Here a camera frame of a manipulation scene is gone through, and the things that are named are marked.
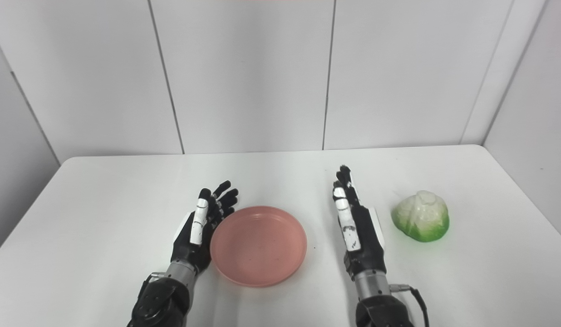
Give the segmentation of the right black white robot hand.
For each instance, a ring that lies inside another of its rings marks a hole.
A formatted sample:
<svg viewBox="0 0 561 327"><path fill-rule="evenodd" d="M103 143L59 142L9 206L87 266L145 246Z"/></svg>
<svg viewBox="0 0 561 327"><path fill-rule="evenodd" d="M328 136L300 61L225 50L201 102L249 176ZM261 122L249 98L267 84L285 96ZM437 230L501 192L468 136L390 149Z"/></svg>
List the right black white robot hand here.
<svg viewBox="0 0 561 327"><path fill-rule="evenodd" d="M332 199L345 243L346 272L351 278L366 270L386 273L384 248L378 240L369 209L359 200L349 167L341 165L336 178Z"/></svg>

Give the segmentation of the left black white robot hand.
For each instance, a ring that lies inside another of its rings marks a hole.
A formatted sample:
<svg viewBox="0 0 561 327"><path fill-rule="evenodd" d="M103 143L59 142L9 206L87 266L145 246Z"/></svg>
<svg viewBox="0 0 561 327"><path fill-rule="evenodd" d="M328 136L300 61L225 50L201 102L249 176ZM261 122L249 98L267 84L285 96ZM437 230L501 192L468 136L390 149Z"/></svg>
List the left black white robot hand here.
<svg viewBox="0 0 561 327"><path fill-rule="evenodd" d="M210 244L216 228L234 213L239 191L226 180L214 191L204 188L196 201L195 211L189 215L173 242L171 261L186 263L200 275L211 262Z"/></svg>

